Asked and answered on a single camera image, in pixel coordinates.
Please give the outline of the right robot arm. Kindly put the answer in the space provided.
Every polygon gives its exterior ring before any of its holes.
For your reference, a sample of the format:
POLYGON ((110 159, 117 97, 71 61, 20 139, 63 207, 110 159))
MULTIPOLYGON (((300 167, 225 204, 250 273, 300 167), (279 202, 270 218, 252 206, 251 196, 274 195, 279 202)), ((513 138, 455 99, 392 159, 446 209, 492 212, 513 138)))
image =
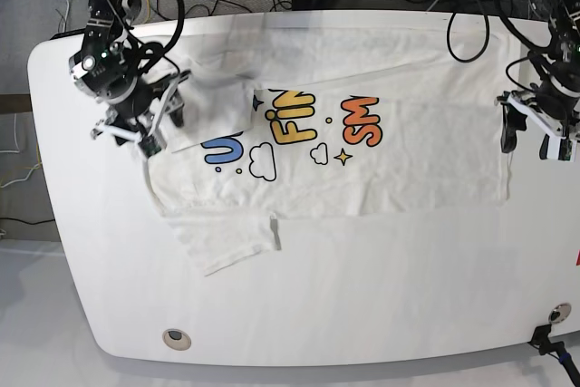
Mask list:
POLYGON ((69 60, 69 72, 81 92, 107 106, 92 137, 109 134, 118 145, 132 142, 150 158, 167 146, 160 132, 164 117, 177 128, 183 126, 184 101, 178 87, 190 72, 177 67, 154 82, 145 78, 167 60, 181 36, 185 4, 176 1, 178 19, 170 39, 144 43, 132 32, 141 0, 89 0, 89 20, 80 50, 69 60))

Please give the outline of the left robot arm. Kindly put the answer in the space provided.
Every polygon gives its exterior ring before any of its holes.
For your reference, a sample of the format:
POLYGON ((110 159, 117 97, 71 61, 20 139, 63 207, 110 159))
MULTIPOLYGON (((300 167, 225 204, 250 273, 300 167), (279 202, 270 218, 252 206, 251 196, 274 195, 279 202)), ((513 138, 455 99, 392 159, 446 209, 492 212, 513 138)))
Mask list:
POLYGON ((574 161, 579 145, 579 0, 529 0, 547 24, 546 45, 516 28, 502 0, 493 2, 501 23, 527 48, 526 56, 505 69, 516 89, 495 99, 502 110, 501 151, 513 152, 517 134, 532 121, 544 132, 540 159, 574 161))

